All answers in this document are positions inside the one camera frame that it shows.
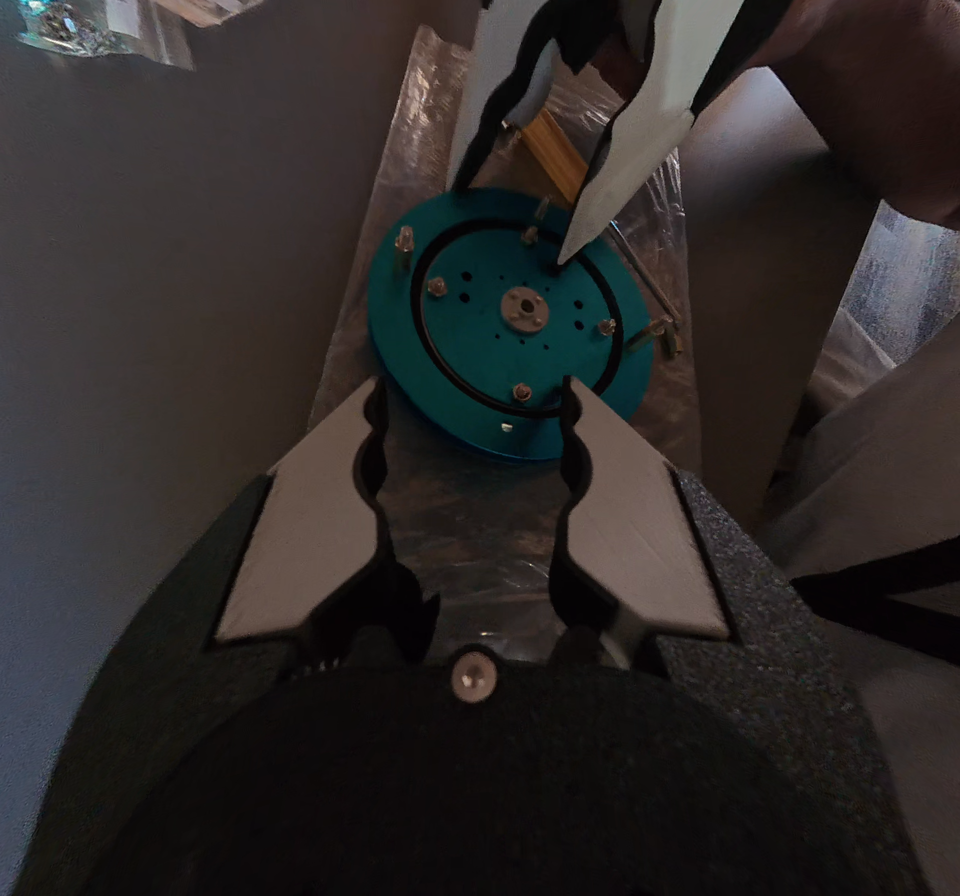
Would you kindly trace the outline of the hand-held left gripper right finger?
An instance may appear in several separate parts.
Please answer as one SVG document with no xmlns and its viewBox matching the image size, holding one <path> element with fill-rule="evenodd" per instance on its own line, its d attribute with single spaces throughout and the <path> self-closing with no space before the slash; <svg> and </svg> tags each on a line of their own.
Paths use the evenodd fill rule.
<svg viewBox="0 0 960 896">
<path fill-rule="evenodd" d="M 729 620 L 672 464 L 585 383 L 561 388 L 567 489 L 551 557 L 551 604 L 601 640 L 728 640 Z"/>
</svg>

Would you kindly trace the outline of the grey desk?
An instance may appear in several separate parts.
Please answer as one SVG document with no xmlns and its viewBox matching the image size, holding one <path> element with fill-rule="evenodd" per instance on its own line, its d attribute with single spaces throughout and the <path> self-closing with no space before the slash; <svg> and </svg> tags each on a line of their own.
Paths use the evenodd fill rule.
<svg viewBox="0 0 960 896">
<path fill-rule="evenodd" d="M 2 816 L 116 638 L 304 434 L 415 33 L 477 0 L 271 0 L 196 71 L 61 59 L 2 0 Z M 706 487 L 750 529 L 878 200 L 750 72 L 679 152 Z M 21 815 L 13 817 L 13 811 Z"/>
</svg>

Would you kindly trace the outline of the clear plastic bag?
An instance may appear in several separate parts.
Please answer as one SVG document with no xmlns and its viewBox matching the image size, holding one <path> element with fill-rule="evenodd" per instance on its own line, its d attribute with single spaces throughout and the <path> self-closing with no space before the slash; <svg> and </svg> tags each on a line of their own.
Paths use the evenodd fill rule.
<svg viewBox="0 0 960 896">
<path fill-rule="evenodd" d="M 381 372 L 368 337 L 367 283 L 378 244 L 444 184 L 463 76 L 464 47 L 420 25 L 412 39 L 390 130 L 366 208 L 318 386 L 310 427 Z M 652 381 L 630 425 L 678 469 L 702 471 L 702 420 L 692 349 L 687 215 L 672 152 L 606 233 L 654 318 L 669 315 L 642 271 L 678 312 L 680 351 L 661 341 Z M 563 632 L 547 593 L 556 523 L 569 492 L 557 461 L 510 463 L 475 455 L 430 427 L 390 388 L 389 467 L 379 494 L 399 561 L 426 597 L 440 598 L 430 650 L 442 658 L 479 643 L 510 660 L 545 660 Z"/>
</svg>

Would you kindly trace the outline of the blue metal turntable base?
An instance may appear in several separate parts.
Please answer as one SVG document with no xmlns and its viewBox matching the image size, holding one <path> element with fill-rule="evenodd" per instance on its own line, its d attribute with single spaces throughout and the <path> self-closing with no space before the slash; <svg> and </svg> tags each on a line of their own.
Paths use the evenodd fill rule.
<svg viewBox="0 0 960 896">
<path fill-rule="evenodd" d="M 653 319 L 619 252 L 597 239 L 559 263 L 568 214 L 501 188 L 443 193 L 384 233 L 371 257 L 367 328 L 421 417 L 510 462 L 563 449 L 567 377 L 631 420 L 650 385 Z"/>
</svg>

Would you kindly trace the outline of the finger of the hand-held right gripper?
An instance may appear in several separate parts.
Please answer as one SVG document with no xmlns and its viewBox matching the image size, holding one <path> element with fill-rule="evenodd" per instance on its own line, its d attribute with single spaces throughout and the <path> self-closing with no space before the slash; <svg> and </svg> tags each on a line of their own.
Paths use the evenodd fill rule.
<svg viewBox="0 0 960 896">
<path fill-rule="evenodd" d="M 661 0 L 642 86 L 611 120 L 558 252 L 594 241 L 690 132 L 693 102 L 746 0 Z"/>
<path fill-rule="evenodd" d="M 504 123 L 525 127 L 544 107 L 563 23 L 586 1 L 482 0 L 450 146 L 450 192 L 474 182 Z"/>
</svg>

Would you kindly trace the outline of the person's right forearm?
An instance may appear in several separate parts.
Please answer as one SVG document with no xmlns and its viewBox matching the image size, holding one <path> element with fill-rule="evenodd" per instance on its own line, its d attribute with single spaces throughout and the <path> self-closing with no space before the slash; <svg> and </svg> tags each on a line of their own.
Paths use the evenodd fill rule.
<svg viewBox="0 0 960 896">
<path fill-rule="evenodd" d="M 956 0 L 793 0 L 755 67 L 774 72 L 866 188 L 958 230 Z"/>
</svg>

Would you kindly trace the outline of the yellow handled screwdriver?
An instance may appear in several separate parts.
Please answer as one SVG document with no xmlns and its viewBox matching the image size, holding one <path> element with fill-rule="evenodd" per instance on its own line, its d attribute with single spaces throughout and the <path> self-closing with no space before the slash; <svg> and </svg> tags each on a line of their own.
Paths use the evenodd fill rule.
<svg viewBox="0 0 960 896">
<path fill-rule="evenodd" d="M 564 201 L 572 205 L 587 175 L 586 161 L 547 109 L 539 111 L 532 122 L 519 130 L 522 143 L 528 147 L 534 159 L 552 180 Z M 682 315 L 643 265 L 640 255 L 628 241 L 618 221 L 612 220 L 607 231 L 665 314 L 674 324 L 680 325 Z"/>
</svg>

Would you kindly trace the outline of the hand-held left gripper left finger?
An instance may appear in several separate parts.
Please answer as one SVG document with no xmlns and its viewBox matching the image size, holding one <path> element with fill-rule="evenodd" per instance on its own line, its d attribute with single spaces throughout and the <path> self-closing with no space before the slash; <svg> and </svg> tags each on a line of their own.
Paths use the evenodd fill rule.
<svg viewBox="0 0 960 896">
<path fill-rule="evenodd" d="M 393 554 L 387 388 L 369 378 L 270 471 L 214 634 L 218 645 L 292 640 Z"/>
</svg>

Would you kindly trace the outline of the person's torso in pale shirt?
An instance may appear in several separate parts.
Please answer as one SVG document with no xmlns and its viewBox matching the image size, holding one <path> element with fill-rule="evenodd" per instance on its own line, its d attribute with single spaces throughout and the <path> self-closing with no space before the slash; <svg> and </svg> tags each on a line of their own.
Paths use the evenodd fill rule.
<svg viewBox="0 0 960 896">
<path fill-rule="evenodd" d="M 805 440 L 758 541 L 824 620 L 931 889 L 958 894 L 958 318 Z"/>
</svg>

